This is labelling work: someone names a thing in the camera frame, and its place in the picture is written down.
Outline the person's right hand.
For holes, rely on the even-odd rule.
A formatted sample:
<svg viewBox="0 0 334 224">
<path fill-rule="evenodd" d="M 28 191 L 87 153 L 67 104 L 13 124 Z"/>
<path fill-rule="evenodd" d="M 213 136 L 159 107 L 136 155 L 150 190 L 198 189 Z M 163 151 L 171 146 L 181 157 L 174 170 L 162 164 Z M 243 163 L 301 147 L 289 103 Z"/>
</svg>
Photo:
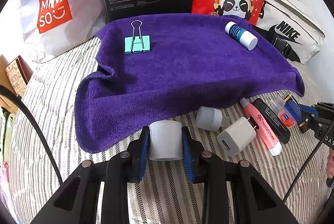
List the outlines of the person's right hand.
<svg viewBox="0 0 334 224">
<path fill-rule="evenodd" d="M 329 149 L 329 154 L 327 158 L 327 167 L 326 167 L 327 177 L 332 179 L 334 176 L 334 150 Z"/>
</svg>

